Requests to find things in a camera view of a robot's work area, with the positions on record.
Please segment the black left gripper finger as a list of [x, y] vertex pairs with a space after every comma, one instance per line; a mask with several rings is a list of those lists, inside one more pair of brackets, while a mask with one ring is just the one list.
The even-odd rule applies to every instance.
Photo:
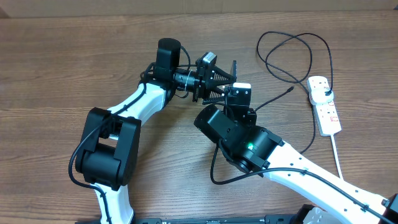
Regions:
[[226, 71], [220, 69], [219, 67], [214, 66], [212, 79], [211, 79], [211, 86], [218, 87], [229, 84], [233, 84], [231, 81], [230, 73], [227, 73]]
[[224, 92], [224, 90], [222, 90], [218, 87], [215, 87], [210, 90], [205, 90], [202, 98], [203, 98], [203, 102], [202, 102], [203, 105], [221, 102], [221, 101], [224, 101], [225, 92]]

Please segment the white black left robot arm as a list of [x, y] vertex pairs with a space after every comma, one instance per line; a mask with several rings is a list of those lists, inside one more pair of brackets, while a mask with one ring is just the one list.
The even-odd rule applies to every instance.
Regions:
[[108, 109], [94, 107], [86, 117], [81, 141], [68, 165], [71, 181], [92, 189], [98, 199], [98, 223], [133, 223], [128, 183], [134, 172], [142, 125], [165, 108], [176, 91], [193, 95], [204, 104], [223, 101], [221, 85], [236, 81], [236, 64], [229, 73], [216, 66], [217, 56], [205, 53], [194, 64], [180, 64], [186, 51], [172, 38], [158, 41], [155, 62], [140, 75], [137, 90]]

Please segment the blue Galaxy smartphone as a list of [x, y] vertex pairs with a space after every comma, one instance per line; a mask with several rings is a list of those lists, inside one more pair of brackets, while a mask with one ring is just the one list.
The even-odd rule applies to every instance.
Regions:
[[230, 75], [231, 75], [231, 81], [232, 83], [235, 83], [237, 80], [237, 61], [233, 60], [232, 66], [231, 66], [231, 71], [230, 71]]

